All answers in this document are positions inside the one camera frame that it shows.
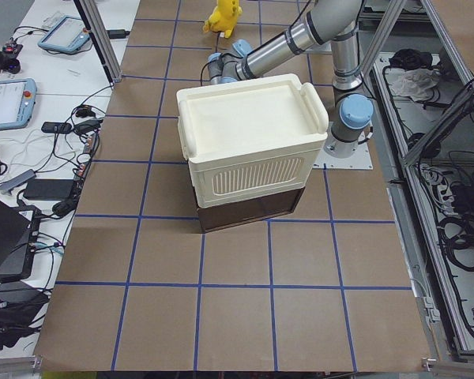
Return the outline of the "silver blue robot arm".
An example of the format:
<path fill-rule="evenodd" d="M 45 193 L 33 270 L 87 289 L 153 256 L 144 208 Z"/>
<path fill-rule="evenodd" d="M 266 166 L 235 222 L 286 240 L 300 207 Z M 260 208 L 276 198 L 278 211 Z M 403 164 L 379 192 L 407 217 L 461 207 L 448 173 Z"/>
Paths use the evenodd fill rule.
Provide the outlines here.
<path fill-rule="evenodd" d="M 358 26 L 364 5 L 364 1 L 316 1 L 311 10 L 303 10 L 285 30 L 258 47 L 237 39 L 226 51 L 208 57 L 205 68 L 210 83 L 257 79 L 291 58 L 329 43 L 336 120 L 325 150 L 332 156 L 349 157 L 373 133 L 369 120 L 361 126 L 351 126 L 349 114 L 343 112 L 348 98 L 364 95 Z"/>

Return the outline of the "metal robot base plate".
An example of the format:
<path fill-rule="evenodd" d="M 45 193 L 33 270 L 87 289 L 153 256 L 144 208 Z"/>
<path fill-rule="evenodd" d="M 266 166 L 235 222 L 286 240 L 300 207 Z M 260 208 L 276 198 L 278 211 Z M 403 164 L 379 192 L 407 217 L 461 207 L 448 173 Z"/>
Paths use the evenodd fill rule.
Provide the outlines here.
<path fill-rule="evenodd" d="M 328 137 L 313 163 L 314 169 L 372 170 L 373 164 L 365 133 L 362 130 L 357 141 L 346 144 L 332 135 L 333 122 L 329 122 Z"/>

